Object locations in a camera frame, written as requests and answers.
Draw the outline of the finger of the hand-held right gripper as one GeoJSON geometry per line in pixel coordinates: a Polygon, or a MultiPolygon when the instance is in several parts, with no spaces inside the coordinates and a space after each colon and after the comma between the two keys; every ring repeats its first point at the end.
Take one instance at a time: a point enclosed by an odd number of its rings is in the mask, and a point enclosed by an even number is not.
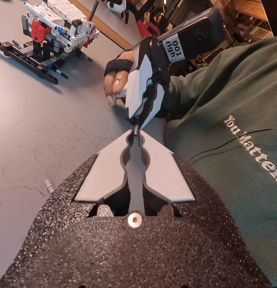
{"type": "Polygon", "coordinates": [[[130,120],[143,102],[143,93],[147,89],[147,81],[152,77],[152,67],[145,54],[139,69],[129,73],[126,91],[126,119],[130,120]]]}
{"type": "Polygon", "coordinates": [[[150,85],[148,89],[148,98],[139,116],[139,129],[143,129],[159,112],[165,94],[164,87],[160,84],[150,85]]]}

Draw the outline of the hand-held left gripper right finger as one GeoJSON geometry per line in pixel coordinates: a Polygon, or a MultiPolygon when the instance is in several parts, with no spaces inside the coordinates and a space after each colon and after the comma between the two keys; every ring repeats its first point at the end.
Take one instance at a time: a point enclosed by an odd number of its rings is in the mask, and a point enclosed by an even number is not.
{"type": "Polygon", "coordinates": [[[194,201],[173,152],[142,130],[138,136],[141,160],[146,166],[143,179],[146,189],[169,203],[194,201]]]}

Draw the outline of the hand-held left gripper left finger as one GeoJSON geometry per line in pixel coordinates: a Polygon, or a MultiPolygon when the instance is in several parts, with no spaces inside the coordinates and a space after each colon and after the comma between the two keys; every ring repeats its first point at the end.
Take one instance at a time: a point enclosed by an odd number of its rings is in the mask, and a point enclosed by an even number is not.
{"type": "Polygon", "coordinates": [[[130,129],[100,150],[75,201],[98,202],[121,190],[127,182],[126,164],[132,144],[133,130],[130,129]]]}

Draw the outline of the white lego truck model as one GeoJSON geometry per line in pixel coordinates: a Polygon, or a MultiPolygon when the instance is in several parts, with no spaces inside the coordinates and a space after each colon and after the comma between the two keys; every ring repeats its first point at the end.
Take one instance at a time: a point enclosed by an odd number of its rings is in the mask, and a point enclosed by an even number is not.
{"type": "Polygon", "coordinates": [[[30,4],[24,1],[26,15],[21,15],[23,34],[32,40],[18,43],[1,42],[0,51],[32,70],[40,78],[54,85],[58,79],[49,73],[49,69],[68,78],[60,67],[66,59],[78,56],[80,59],[93,60],[82,52],[100,31],[91,21],[98,6],[98,1],[89,17],[67,0],[43,0],[42,4],[30,4]]]}

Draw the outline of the person's right forearm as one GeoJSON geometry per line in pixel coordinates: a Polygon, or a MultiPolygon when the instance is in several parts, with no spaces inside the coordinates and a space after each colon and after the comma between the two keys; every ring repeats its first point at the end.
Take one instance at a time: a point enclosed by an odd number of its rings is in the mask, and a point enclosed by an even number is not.
{"type": "Polygon", "coordinates": [[[163,108],[171,114],[185,115],[193,107],[199,109],[224,92],[232,68],[230,49],[220,52],[209,66],[187,74],[171,76],[169,93],[163,108]]]}

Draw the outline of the light grey lego pin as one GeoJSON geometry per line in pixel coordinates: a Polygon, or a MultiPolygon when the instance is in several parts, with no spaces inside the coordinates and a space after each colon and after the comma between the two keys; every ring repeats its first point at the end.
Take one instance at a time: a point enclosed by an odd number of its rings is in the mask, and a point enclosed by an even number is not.
{"type": "Polygon", "coordinates": [[[50,180],[49,180],[49,179],[44,180],[44,184],[45,184],[48,192],[49,192],[50,194],[53,194],[54,191],[55,191],[55,188],[54,188],[53,185],[51,184],[50,180]]]}

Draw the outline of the person's right hand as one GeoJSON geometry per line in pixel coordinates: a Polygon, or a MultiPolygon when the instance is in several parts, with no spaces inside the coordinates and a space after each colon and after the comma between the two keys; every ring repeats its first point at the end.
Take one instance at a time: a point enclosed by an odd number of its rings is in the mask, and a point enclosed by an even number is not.
{"type": "Polygon", "coordinates": [[[128,81],[128,75],[134,63],[133,51],[126,50],[107,63],[104,76],[104,91],[109,106],[114,106],[119,94],[128,81]]]}

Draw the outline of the grey table with black inset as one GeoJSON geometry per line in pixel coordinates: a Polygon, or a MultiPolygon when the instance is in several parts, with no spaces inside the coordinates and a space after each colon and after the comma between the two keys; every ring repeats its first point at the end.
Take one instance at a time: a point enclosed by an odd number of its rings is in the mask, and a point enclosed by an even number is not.
{"type": "Polygon", "coordinates": [[[142,39],[134,15],[130,12],[128,24],[125,24],[118,14],[108,10],[105,2],[99,1],[92,22],[102,34],[124,50],[133,48],[142,39]]]}

